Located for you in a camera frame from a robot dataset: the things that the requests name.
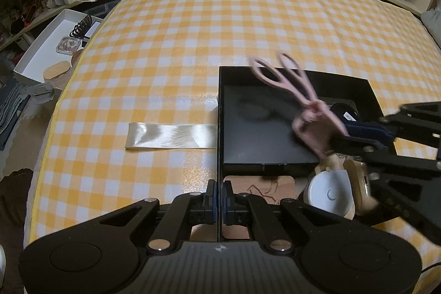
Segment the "black box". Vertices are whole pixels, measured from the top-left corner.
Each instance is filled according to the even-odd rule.
[[[285,69],[278,69],[290,79]],[[265,76],[272,77],[267,69]],[[328,105],[346,103],[363,122],[383,116],[369,81],[327,72],[306,71],[317,95]],[[295,136],[291,123],[302,109],[288,92],[257,79],[250,67],[219,68],[218,196],[229,175],[306,177],[319,160]],[[219,233],[222,228],[219,211]]]

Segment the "gray ribbed panel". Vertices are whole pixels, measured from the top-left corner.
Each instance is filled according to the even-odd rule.
[[[149,259],[121,294],[322,293],[294,260],[264,252],[257,242],[185,242],[177,252]]]

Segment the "checkered tablecloth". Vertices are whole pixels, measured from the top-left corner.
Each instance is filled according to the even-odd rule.
[[[57,104],[30,239],[145,197],[203,191],[215,150],[125,150],[128,123],[215,124],[218,67],[249,55],[276,65],[279,49],[305,69],[369,79],[386,114],[441,99],[440,50],[417,18],[380,0],[123,0]],[[435,154],[406,141],[397,150]],[[441,260],[402,220],[383,228],[413,243],[424,267]]]

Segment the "pink scissors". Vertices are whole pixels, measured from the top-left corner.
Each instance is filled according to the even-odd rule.
[[[288,74],[303,88],[306,97],[287,79],[280,71],[272,67],[265,60],[249,57],[251,70],[255,76],[262,82],[290,92],[300,105],[304,108],[300,116],[292,122],[292,129],[298,138],[300,138],[317,156],[325,158],[330,151],[329,140],[333,135],[348,136],[345,125],[340,119],[328,109],[327,104],[317,98],[317,94],[312,87],[306,73],[298,66],[297,62],[288,54],[280,52],[277,54],[280,64],[286,69]],[[289,59],[296,67],[297,72],[289,68],[284,58]],[[262,73],[262,67],[268,69],[277,79],[271,80]]]

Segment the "gray plush object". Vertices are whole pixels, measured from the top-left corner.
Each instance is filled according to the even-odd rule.
[[[421,21],[426,26],[431,36],[441,47],[441,11],[432,9],[421,14]]]

